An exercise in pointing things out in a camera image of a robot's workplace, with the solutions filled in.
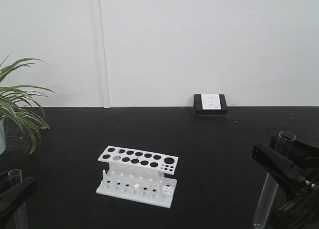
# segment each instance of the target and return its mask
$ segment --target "plant pot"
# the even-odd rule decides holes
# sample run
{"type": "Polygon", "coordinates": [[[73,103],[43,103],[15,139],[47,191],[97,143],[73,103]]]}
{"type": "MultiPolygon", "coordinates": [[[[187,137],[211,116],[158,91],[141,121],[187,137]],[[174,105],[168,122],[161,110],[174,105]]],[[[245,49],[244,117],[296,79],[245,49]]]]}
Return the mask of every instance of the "plant pot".
{"type": "Polygon", "coordinates": [[[4,118],[0,119],[0,155],[5,151],[4,118]]]}

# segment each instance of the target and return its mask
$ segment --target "glass test tube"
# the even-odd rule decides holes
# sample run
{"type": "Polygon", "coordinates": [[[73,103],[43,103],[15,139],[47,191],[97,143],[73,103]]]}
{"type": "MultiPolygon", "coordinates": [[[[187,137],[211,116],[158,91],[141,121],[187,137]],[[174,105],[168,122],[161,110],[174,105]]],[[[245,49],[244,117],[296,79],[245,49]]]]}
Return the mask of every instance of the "glass test tube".
{"type": "MultiPolygon", "coordinates": [[[[22,182],[22,173],[20,169],[13,169],[9,171],[8,177],[12,187],[22,182]]],[[[21,206],[14,213],[14,221],[16,229],[28,229],[25,203],[21,204],[21,206]]]]}
{"type": "MultiPolygon", "coordinates": [[[[296,136],[288,131],[281,131],[275,146],[275,151],[287,156],[289,149],[296,140],[296,136]]],[[[263,190],[260,194],[258,205],[253,218],[253,227],[255,229],[263,229],[265,227],[271,206],[278,189],[278,184],[273,177],[267,173],[263,190]]]]}

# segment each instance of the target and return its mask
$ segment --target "electrical outlet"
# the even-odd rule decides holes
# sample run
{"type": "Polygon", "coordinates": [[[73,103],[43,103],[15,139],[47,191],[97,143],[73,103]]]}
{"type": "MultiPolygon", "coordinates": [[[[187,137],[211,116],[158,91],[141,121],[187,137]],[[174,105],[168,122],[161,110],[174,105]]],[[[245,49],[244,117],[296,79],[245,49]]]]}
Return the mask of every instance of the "electrical outlet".
{"type": "Polygon", "coordinates": [[[221,110],[219,94],[202,94],[201,102],[203,110],[221,110]]]}

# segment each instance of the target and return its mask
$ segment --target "test tube rack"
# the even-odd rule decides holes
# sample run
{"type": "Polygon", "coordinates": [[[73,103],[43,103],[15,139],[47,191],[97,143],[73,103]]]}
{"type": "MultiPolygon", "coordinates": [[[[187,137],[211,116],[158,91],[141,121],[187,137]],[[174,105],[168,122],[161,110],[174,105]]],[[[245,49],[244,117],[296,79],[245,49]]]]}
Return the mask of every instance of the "test tube rack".
{"type": "Polygon", "coordinates": [[[170,208],[177,180],[164,174],[174,175],[178,157],[108,146],[98,161],[110,169],[102,171],[96,193],[170,208]]]}

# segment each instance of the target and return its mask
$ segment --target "potted plant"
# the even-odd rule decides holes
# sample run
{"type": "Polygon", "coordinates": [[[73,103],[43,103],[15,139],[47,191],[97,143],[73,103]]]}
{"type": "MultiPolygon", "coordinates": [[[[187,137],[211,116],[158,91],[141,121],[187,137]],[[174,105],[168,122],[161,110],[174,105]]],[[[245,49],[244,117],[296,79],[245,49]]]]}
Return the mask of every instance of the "potted plant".
{"type": "MultiPolygon", "coordinates": [[[[0,85],[2,81],[11,72],[22,67],[30,67],[35,64],[36,58],[23,58],[17,60],[11,65],[3,67],[4,61],[0,64],[0,85]]],[[[25,103],[29,106],[37,106],[40,108],[41,113],[44,116],[43,108],[38,102],[34,100],[34,96],[47,97],[40,90],[51,91],[50,89],[34,86],[34,85],[17,85],[11,87],[0,86],[0,154],[5,151],[5,133],[4,124],[8,123],[8,120],[13,121],[22,132],[27,132],[31,138],[30,154],[35,150],[36,136],[41,140],[40,129],[48,129],[49,125],[36,113],[22,108],[19,106],[21,103],[25,103]]]]}

